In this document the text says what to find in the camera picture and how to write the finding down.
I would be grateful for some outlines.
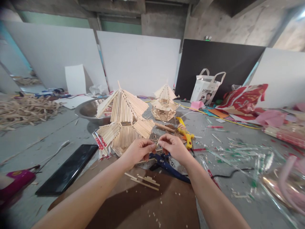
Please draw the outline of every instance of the smartphone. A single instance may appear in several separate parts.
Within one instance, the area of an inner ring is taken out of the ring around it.
[[[92,158],[98,145],[81,145],[35,192],[37,196],[58,196],[69,188]]]

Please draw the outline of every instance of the popsicle stick house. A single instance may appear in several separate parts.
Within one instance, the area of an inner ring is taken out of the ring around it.
[[[178,105],[173,102],[173,99],[177,98],[177,96],[167,84],[157,90],[155,96],[157,100],[151,102],[152,115],[156,120],[171,120],[175,116],[178,108]]]
[[[142,117],[149,107],[147,103],[120,87],[99,105],[96,117],[100,117],[108,107],[112,107],[111,124],[101,126],[97,131],[104,144],[103,155],[111,145],[121,156],[135,139],[149,138],[155,124],[153,120]]]

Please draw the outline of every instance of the green wall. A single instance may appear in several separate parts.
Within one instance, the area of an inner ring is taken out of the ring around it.
[[[24,19],[24,22],[28,23],[90,28],[88,20],[84,18],[64,17],[28,11],[19,11],[18,13]]]
[[[119,32],[142,35],[141,25],[121,22],[101,21],[102,30],[107,32]]]

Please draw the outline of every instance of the stainless steel basin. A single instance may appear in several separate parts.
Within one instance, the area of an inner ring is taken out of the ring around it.
[[[111,116],[96,118],[96,112],[98,105],[101,104],[104,99],[93,99],[78,105],[75,108],[75,114],[80,118],[88,119],[89,122],[98,126],[104,126],[110,124]]]

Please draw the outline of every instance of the yellow glue gun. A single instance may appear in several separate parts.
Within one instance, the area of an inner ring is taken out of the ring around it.
[[[176,117],[179,122],[185,127],[184,122],[182,120],[182,118],[180,117]],[[186,140],[186,148],[187,149],[191,149],[192,148],[192,139],[195,137],[194,134],[190,134],[190,132],[188,132],[187,130],[183,130],[181,128],[177,128],[178,132],[180,134],[182,134],[184,137],[184,139]]]

